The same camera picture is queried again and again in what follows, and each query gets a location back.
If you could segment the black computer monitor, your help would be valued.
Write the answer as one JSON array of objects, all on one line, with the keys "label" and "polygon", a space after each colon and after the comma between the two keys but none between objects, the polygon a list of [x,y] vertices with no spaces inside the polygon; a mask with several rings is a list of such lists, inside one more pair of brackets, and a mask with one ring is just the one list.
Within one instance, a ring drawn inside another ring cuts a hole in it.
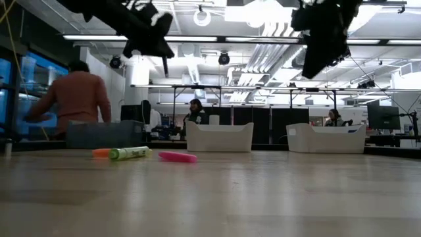
[{"label": "black computer monitor", "polygon": [[400,113],[398,107],[368,105],[368,126],[375,130],[400,130]]},{"label": "black computer monitor", "polygon": [[122,105],[120,120],[135,120],[138,122],[143,121],[142,106],[141,105]]}]

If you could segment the light green highlighter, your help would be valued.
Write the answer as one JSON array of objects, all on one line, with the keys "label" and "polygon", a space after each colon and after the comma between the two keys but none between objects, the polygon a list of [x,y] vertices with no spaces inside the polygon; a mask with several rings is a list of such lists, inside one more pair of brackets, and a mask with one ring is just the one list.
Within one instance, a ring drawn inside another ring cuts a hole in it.
[{"label": "light green highlighter", "polygon": [[147,146],[112,148],[109,152],[109,159],[111,161],[123,161],[127,159],[147,157],[150,156],[152,152],[153,150]]}]

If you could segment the grey translucent plastic bin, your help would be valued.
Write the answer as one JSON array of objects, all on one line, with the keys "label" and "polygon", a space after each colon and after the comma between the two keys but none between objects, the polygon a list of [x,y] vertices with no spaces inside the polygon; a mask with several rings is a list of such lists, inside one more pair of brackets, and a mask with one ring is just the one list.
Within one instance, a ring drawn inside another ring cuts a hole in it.
[{"label": "grey translucent plastic bin", "polygon": [[137,147],[142,144],[144,124],[135,120],[121,122],[70,121],[66,146],[72,149]]}]

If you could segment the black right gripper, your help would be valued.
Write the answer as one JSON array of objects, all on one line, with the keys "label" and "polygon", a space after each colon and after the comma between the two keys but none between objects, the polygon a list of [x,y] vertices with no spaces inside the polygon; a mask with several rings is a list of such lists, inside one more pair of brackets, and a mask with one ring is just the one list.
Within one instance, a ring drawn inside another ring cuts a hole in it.
[{"label": "black right gripper", "polygon": [[347,43],[351,0],[299,3],[299,8],[292,11],[291,27],[308,32],[304,37],[307,50],[302,75],[313,79],[324,67],[335,66],[351,55]]}]

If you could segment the white plastic bin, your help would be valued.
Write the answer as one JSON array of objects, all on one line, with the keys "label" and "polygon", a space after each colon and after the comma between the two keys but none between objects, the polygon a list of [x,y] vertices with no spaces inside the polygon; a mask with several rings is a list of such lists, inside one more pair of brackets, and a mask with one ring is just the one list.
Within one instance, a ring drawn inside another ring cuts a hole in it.
[{"label": "white plastic bin", "polygon": [[288,148],[297,153],[364,152],[366,126],[310,126],[305,123],[286,126]]},{"label": "white plastic bin", "polygon": [[193,152],[250,152],[254,124],[206,125],[186,122],[187,150]]}]

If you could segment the orange highlighter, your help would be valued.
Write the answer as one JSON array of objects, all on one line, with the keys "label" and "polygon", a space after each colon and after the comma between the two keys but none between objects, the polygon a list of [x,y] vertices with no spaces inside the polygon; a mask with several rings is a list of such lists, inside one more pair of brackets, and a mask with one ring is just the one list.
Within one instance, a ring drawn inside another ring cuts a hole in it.
[{"label": "orange highlighter", "polygon": [[111,148],[94,149],[91,154],[94,159],[108,159]]}]

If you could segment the pink highlighter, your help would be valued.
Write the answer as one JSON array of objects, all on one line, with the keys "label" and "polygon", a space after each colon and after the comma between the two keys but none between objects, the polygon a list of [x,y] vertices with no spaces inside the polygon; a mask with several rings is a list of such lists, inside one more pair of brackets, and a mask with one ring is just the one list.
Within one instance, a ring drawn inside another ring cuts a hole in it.
[{"label": "pink highlighter", "polygon": [[177,163],[196,163],[197,156],[173,151],[162,151],[159,153],[162,161]]}]

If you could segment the black partition panel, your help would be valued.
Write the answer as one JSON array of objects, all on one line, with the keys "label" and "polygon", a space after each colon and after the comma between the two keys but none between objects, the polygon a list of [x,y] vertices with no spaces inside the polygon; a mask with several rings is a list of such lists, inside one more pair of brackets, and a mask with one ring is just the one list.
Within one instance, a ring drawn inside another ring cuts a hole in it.
[{"label": "black partition panel", "polygon": [[309,123],[308,109],[235,107],[234,124],[252,122],[252,144],[287,144],[287,125]]}]

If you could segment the person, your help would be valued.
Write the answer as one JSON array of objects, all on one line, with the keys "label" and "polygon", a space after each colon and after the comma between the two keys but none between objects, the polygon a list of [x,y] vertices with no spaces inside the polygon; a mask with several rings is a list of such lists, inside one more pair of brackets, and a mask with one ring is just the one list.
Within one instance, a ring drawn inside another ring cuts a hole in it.
[{"label": "person", "polygon": [[184,123],[187,121],[195,124],[208,124],[209,118],[203,110],[202,103],[199,99],[192,99],[190,101],[189,113],[184,118]]},{"label": "person", "polygon": [[69,64],[69,73],[54,80],[47,93],[32,105],[24,121],[42,122],[49,120],[46,114],[57,106],[57,131],[53,138],[66,137],[69,122],[111,121],[111,103],[107,96],[104,80],[90,72],[87,63],[77,60]]},{"label": "person", "polygon": [[152,132],[152,129],[162,125],[161,114],[151,107],[148,100],[143,100],[141,102],[141,106],[141,117],[143,119],[146,132]]},{"label": "person", "polygon": [[326,121],[324,126],[342,126],[344,120],[339,114],[337,109],[330,109],[328,113],[329,119]]}]

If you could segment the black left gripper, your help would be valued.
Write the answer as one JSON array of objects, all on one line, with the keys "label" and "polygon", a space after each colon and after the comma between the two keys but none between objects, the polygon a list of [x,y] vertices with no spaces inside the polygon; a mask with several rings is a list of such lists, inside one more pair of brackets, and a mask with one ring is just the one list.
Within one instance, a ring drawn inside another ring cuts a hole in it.
[{"label": "black left gripper", "polygon": [[[152,4],[152,0],[148,3],[133,3],[132,6],[130,6],[130,1],[110,0],[113,18],[116,21],[111,27],[116,31],[117,36],[127,37],[123,56],[131,58],[133,51],[137,50],[141,55],[173,58],[175,54],[164,39],[170,29],[173,16],[168,12],[159,11]],[[128,36],[134,33],[141,35]]]}]

